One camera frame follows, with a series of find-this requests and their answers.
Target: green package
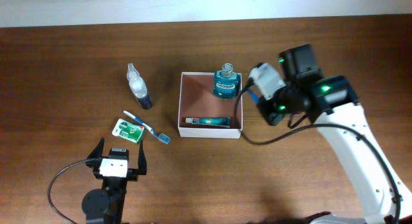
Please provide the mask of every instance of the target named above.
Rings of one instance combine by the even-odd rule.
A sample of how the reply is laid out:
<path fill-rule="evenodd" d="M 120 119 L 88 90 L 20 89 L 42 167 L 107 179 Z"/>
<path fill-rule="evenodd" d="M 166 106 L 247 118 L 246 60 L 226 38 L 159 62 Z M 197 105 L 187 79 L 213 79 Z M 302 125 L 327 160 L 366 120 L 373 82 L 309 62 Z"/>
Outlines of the green package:
<path fill-rule="evenodd" d="M 134 125 L 119 118 L 111 134 L 138 144 L 143 137 L 143 132 L 143 126 Z"/>

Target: spray bottle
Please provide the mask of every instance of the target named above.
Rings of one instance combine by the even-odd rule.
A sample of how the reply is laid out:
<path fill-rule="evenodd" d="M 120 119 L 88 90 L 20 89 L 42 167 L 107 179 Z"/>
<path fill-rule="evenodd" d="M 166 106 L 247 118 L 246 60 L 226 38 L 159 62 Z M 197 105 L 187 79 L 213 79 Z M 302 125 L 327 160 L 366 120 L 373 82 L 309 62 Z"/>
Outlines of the spray bottle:
<path fill-rule="evenodd" d="M 150 98 L 149 92 L 147 92 L 146 84 L 132 63 L 129 63 L 127 67 L 127 79 L 129 80 L 130 89 L 135 95 L 137 102 L 143 109 L 150 109 L 152 107 L 152 99 Z"/>

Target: blue toothbrush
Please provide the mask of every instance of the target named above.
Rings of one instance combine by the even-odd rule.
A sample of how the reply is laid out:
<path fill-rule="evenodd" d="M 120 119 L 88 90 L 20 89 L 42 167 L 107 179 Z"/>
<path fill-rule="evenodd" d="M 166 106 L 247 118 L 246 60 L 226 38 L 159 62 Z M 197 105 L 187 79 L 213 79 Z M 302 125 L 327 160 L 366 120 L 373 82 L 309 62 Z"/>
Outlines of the blue toothbrush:
<path fill-rule="evenodd" d="M 139 118 L 137 118 L 136 116 L 132 115 L 130 112 L 128 111 L 123 111 L 123 113 L 125 113 L 128 117 L 132 118 L 134 121 L 138 122 L 140 125 L 144 126 L 154 137 L 156 137 L 159 141 L 168 144 L 170 142 L 170 138 L 163 134 L 160 133 L 160 135 L 157 135 L 154 131 L 153 128 L 151 128 L 149 125 L 143 123 Z"/>

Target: wooden table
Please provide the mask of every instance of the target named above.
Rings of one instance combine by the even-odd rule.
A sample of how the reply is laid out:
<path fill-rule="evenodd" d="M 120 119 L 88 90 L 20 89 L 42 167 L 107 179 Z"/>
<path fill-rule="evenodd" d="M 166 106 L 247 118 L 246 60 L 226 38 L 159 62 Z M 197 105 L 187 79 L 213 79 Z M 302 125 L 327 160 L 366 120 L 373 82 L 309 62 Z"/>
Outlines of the wooden table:
<path fill-rule="evenodd" d="M 243 139 L 180 138 L 180 73 L 212 72 L 225 62 L 240 73 L 311 43 L 326 76 L 343 74 L 398 175 L 412 188 L 412 15 L 110 24 L 0 29 L 0 222 L 63 223 L 46 199 L 53 175 L 84 159 L 102 136 L 111 147 L 138 147 L 111 130 L 123 110 L 171 137 L 146 134 L 148 174 L 129 183 L 123 220 L 131 223 L 246 223 L 268 216 L 330 210 L 362 216 L 351 184 L 316 130 L 256 147 Z M 146 80 L 154 107 L 133 98 L 127 63 Z M 267 126 L 249 97 L 245 131 L 264 140 Z M 101 181 L 78 166 L 52 190 L 56 206 L 84 223 L 83 196 Z"/>

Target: cardboard box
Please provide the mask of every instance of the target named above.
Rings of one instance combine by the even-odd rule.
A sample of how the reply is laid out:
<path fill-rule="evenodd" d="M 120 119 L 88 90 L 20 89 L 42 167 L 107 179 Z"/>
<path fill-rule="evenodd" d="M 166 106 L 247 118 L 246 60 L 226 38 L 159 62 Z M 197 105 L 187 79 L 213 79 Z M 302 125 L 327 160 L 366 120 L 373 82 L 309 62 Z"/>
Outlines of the cardboard box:
<path fill-rule="evenodd" d="M 182 72 L 180 79 L 178 129 L 181 137 L 239 138 L 234 124 L 236 99 L 218 98 L 213 95 L 214 73 Z M 240 98 L 236 116 L 243 129 L 243 100 Z M 186 118 L 230 117 L 230 128 L 186 124 Z"/>

